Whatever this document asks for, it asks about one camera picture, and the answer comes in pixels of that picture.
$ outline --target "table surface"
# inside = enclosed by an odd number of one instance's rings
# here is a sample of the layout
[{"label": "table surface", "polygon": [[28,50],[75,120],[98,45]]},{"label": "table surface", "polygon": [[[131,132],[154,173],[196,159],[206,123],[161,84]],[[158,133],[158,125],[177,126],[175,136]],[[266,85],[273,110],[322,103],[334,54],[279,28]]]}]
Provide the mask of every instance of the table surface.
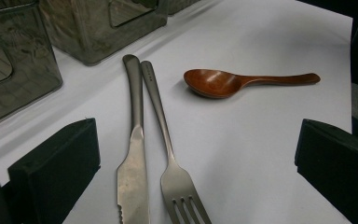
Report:
[{"label": "table surface", "polygon": [[[296,172],[303,119],[351,131],[351,18],[291,0],[201,0],[100,64],[55,49],[64,85],[0,122],[0,183],[7,167],[59,129],[96,118],[102,168],[65,223],[118,223],[116,170],[129,146],[130,92],[122,57],[154,65],[178,163],[213,223],[350,223]],[[299,87],[258,86],[225,100],[193,93],[183,73],[316,73]],[[160,177],[166,150],[144,87],[151,223],[171,223]]]}]

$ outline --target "metal cutlery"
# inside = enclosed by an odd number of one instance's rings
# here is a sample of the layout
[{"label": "metal cutlery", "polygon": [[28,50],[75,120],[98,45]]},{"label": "metal cutlery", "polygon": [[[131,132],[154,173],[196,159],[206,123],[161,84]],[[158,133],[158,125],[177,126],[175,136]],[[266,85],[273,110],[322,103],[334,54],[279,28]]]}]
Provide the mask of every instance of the metal cutlery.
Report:
[{"label": "metal cutlery", "polygon": [[153,66],[151,62],[142,62],[141,66],[168,153],[168,166],[161,177],[161,189],[171,221],[173,224],[179,224],[181,218],[186,224],[189,224],[191,219],[194,223],[212,223],[190,175],[177,164],[173,156],[171,138],[168,133]]},{"label": "metal cutlery", "polygon": [[144,139],[142,70],[138,58],[123,57],[131,93],[131,138],[126,159],[117,168],[117,204],[121,223],[150,223]]}]

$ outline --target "spoon handle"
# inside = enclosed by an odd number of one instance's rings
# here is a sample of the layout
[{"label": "spoon handle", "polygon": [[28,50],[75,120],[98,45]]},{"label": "spoon handle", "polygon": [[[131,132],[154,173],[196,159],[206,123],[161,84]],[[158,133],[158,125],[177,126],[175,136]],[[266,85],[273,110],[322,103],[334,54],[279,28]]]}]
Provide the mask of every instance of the spoon handle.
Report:
[{"label": "spoon handle", "polygon": [[241,80],[242,86],[261,85],[261,84],[295,86],[295,85],[314,84],[321,80],[321,78],[314,73],[308,73],[304,75],[290,76],[290,77],[247,77],[247,76],[238,76],[238,77]]}]

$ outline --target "clear plastic container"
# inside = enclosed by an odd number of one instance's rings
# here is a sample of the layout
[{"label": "clear plastic container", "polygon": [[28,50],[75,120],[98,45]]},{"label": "clear plastic container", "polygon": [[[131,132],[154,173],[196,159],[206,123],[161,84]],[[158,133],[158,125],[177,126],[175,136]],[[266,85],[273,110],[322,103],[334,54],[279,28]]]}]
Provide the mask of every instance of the clear plastic container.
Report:
[{"label": "clear plastic container", "polygon": [[37,6],[0,0],[0,119],[62,85]]},{"label": "clear plastic container", "polygon": [[168,0],[41,0],[51,43],[94,65],[164,26]]}]

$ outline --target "butter knife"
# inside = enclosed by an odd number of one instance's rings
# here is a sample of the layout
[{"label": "butter knife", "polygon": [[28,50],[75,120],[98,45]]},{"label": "butter knife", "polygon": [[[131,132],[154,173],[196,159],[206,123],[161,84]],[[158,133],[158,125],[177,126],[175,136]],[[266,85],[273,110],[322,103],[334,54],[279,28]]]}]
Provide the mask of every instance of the butter knife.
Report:
[{"label": "butter knife", "polygon": [[137,57],[123,57],[130,83],[131,138],[126,159],[117,168],[117,204],[121,223],[150,224],[144,149],[144,101],[142,69]]}]

